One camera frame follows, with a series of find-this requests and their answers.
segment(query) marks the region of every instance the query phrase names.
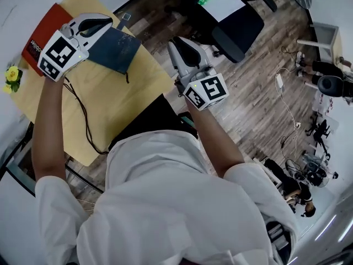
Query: white paper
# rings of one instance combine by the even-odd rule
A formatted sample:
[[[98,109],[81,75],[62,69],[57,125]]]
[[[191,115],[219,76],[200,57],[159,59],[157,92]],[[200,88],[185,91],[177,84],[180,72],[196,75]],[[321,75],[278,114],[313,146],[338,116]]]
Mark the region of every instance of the white paper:
[[[204,9],[218,22],[224,20],[226,17],[244,6],[245,4],[242,0],[208,0],[203,5]]]

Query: yellow flower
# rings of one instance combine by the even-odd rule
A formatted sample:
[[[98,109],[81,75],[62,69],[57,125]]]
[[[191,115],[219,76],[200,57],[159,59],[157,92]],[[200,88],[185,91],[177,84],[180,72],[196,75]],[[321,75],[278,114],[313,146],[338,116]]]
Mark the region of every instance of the yellow flower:
[[[16,66],[10,67],[6,72],[5,72],[6,79],[10,82],[14,82],[18,78],[18,68]]]
[[[9,86],[8,84],[5,84],[5,86],[2,88],[2,91],[10,94],[12,92],[11,86]]]

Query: person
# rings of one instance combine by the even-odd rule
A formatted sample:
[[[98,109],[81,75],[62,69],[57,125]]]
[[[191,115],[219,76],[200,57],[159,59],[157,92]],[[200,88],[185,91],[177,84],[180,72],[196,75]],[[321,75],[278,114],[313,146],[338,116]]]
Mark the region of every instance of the person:
[[[272,173],[282,182],[284,190],[284,199],[288,200],[289,204],[293,204],[293,200],[289,198],[297,197],[301,205],[305,205],[305,213],[302,217],[312,217],[316,212],[313,199],[310,193],[309,186],[301,181],[296,181],[294,178],[287,176],[283,169],[273,160],[267,159],[265,167],[270,169]]]
[[[282,225],[293,252],[296,218],[263,170],[244,163],[209,110],[186,101],[218,177],[208,174],[194,132],[163,96],[113,141],[88,216],[66,183],[63,82],[45,80],[32,148],[48,264],[282,264],[265,221]]]
[[[305,59],[305,55],[299,51],[296,56],[296,67],[299,68],[297,76],[304,77],[307,81],[315,85],[318,84],[321,76],[336,76],[341,79],[345,76],[353,77],[353,65],[351,62],[344,60],[343,57],[339,57],[337,62],[349,67],[351,72],[343,72],[340,68],[331,63],[308,61]]]

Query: red book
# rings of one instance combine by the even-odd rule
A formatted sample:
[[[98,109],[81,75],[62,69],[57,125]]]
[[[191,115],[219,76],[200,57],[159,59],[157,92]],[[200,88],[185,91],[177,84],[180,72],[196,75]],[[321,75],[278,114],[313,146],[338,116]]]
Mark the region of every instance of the red book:
[[[28,64],[38,75],[44,75],[37,67],[42,49],[45,47],[54,32],[59,30],[63,24],[67,24],[70,20],[72,20],[72,16],[60,5],[54,4],[32,33],[32,36],[22,51],[22,57],[26,59]]]

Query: white t-shirt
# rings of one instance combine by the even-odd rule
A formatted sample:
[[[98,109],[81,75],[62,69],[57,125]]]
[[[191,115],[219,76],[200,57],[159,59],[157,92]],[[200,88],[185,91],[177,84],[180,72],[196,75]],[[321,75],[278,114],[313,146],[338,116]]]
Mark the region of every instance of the white t-shirt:
[[[60,178],[41,178],[35,193],[50,265],[280,264],[263,215],[296,241],[295,216],[258,165],[209,175],[199,142],[182,131],[118,142],[90,217]]]

